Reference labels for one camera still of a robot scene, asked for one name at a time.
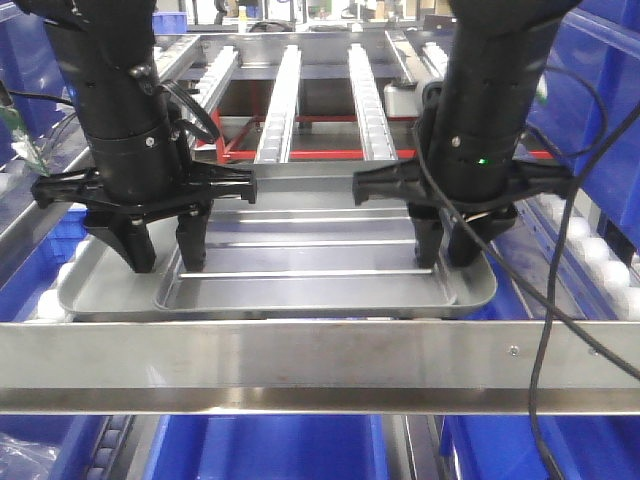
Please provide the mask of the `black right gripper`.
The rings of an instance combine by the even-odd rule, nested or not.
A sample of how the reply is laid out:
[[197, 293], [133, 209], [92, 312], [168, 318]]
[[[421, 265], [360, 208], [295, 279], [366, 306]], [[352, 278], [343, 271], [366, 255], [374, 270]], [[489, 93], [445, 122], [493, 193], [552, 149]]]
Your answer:
[[[562, 165], [521, 159], [493, 166], [455, 162], [443, 172], [433, 171], [432, 176], [441, 194], [436, 193], [417, 159], [353, 175], [352, 193], [356, 204], [374, 198], [408, 203], [420, 268], [432, 268], [438, 258], [443, 226], [439, 209], [435, 207], [443, 208], [444, 198], [459, 212], [473, 214], [465, 216], [467, 224], [483, 242], [489, 243], [515, 225], [518, 213], [511, 203], [540, 193], [564, 195], [573, 180], [569, 169]], [[447, 252], [452, 266], [467, 267], [478, 257], [481, 247], [456, 222]]]

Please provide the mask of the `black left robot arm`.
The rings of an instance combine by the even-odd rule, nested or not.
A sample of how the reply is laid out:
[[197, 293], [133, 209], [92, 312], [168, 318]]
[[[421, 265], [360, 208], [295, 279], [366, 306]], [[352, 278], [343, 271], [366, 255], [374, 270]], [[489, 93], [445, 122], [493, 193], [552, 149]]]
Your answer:
[[220, 132], [184, 89], [159, 77], [154, 3], [22, 1], [19, 8], [44, 23], [93, 160], [38, 178], [35, 202], [84, 205], [86, 231], [137, 273], [156, 261], [149, 224], [176, 218], [184, 267], [201, 271], [214, 201], [254, 202], [257, 184], [249, 171], [192, 159], [189, 137], [214, 143]]

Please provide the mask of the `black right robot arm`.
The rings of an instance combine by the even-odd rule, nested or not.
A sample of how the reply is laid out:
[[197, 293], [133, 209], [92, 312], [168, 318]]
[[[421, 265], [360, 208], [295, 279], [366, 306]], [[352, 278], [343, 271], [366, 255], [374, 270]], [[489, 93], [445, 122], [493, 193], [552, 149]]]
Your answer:
[[[457, 20], [444, 78], [425, 86], [413, 159], [353, 176], [354, 201], [405, 202], [417, 264], [434, 266], [441, 242], [454, 267], [466, 267], [510, 229], [515, 202], [539, 193], [565, 195], [573, 176], [560, 165], [514, 154], [551, 47], [574, 1], [454, 1]], [[440, 218], [451, 202], [463, 214], [446, 235]]]

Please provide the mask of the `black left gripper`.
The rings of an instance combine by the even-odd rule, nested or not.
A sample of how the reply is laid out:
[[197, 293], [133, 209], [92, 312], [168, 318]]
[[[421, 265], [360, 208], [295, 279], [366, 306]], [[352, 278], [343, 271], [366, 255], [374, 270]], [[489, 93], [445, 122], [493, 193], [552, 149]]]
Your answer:
[[97, 168], [39, 177], [31, 186], [37, 205], [79, 203], [88, 212], [86, 231], [114, 250], [135, 273], [149, 273], [156, 254], [147, 222], [178, 216], [176, 240], [186, 270], [202, 270], [210, 206], [219, 198], [239, 198], [251, 204], [257, 198], [257, 180], [251, 170], [193, 162], [187, 173], [159, 192], [146, 174], [135, 179], [139, 191], [118, 191]]

